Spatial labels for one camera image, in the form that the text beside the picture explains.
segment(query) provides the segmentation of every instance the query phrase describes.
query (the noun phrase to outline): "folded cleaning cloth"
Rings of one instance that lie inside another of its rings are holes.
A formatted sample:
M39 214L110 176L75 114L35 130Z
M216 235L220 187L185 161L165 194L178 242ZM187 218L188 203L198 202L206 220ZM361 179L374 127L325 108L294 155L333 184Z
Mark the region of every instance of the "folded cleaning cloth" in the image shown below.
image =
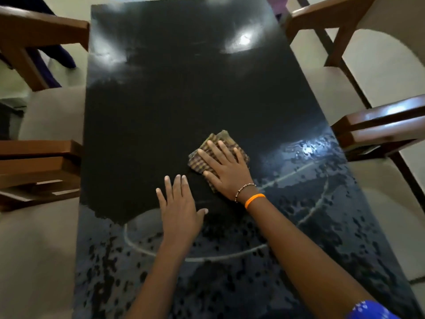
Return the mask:
M214 133L211 133L209 137L204 141L204 143L199 147L200 149L204 150L207 154L209 154L211 157L213 157L215 160L218 161L217 157L213 153L213 151L210 149L210 147L207 144L207 141L211 140L218 148L218 141L221 140L223 143L229 148L230 152L233 153L235 156L235 159L237 160L237 157L235 155L235 152L233 151L233 148L237 148L241 151L243 159L248 164L249 157L244 152L244 150L241 149L241 147L230 137L229 133L226 130L222 130L219 134L215 135ZM193 151L191 154L189 154L189 163L187 164L192 170L203 173L205 170L210 171L216 176L217 173L211 168L204 159L201 158L201 156L198 154L197 150ZM217 189L213 186L211 182L207 180L208 184L210 185L211 190L216 193Z

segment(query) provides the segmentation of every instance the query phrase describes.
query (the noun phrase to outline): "person's right arm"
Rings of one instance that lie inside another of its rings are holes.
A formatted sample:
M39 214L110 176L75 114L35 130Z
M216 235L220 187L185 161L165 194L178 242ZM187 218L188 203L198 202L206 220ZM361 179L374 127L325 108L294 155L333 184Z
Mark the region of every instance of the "person's right arm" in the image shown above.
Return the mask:
M208 145L220 163L199 150L199 155L216 171L218 177L207 171L204 175L224 196L234 200L243 185L253 182L242 154L235 149L236 160L222 142L219 142L221 150L211 141ZM238 201L245 204L257 193L257 188L247 186L239 193ZM350 274L266 198L254 199L247 211L301 298L317 318L344 318L356 303L374 300Z

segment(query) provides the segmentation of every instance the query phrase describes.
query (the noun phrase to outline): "blue sleeve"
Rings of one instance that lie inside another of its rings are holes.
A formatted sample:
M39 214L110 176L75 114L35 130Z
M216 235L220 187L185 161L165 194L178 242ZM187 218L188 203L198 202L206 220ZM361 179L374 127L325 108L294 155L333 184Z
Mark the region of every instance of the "blue sleeve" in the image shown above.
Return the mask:
M357 303L346 319L400 319L375 301Z

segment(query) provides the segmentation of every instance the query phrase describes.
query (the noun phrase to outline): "finger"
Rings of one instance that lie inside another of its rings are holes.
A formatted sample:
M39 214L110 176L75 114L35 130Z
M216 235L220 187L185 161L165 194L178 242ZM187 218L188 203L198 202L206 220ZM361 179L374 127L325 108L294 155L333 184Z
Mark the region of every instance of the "finger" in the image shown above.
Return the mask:
M165 200L164 195L162 194L162 191L159 188L156 189L156 196L158 197L159 208L162 211L165 209L165 207L167 207L167 200Z
M241 150L239 150L238 148L233 148L233 151L235 151L235 154L236 154L236 157L238 159L239 164L246 166L247 164L245 163L245 160L243 159Z
M220 163L218 163L217 161L215 161L215 159L213 157L211 157L208 153L206 153L204 150L202 149L198 149L198 154L201 156L202 159L205 160L205 162L211 167L213 168L215 171L220 170L221 165Z
M211 148L214 155L217 157L217 159L221 162L222 165L228 165L229 161L227 160L226 156L221 152L221 150L211 141L207 141L208 146Z
M233 154L230 152L229 148L224 144L223 141L219 141L218 145L220 146L221 151L223 151L224 155L226 156L227 160L231 163L236 163L236 159L233 156Z
M221 183L221 181L220 181L220 179L219 178L217 178L216 176L215 176L215 174L213 174L212 172L210 172L210 171L204 171L203 172L203 175L204 175L204 177L207 179L207 180L209 180L212 184L213 184L213 186L218 190L218 191L220 191L220 188L221 188L221 185L222 185L222 183Z
M178 199L179 197L182 196L182 183L181 183L181 177L178 174L175 178L174 178L174 183L173 183L173 197L174 199Z
M208 209L200 209L196 212L196 216L198 217L198 221L200 224L204 223L204 217L208 214Z
M187 177L185 175L182 176L182 196L190 197L192 193L190 192L189 183L187 181Z
M170 177L165 176L165 193L167 193L167 203L173 201L173 187L171 187Z

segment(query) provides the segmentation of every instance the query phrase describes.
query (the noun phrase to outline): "orange wristband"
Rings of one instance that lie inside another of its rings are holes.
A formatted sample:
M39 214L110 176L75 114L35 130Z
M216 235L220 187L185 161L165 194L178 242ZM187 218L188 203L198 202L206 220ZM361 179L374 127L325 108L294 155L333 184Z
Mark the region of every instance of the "orange wristband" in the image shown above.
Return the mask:
M253 195L251 198L249 198L247 200L247 202L245 203L245 209L248 209L249 204L256 198L258 197L265 197L262 193L257 193L256 195Z

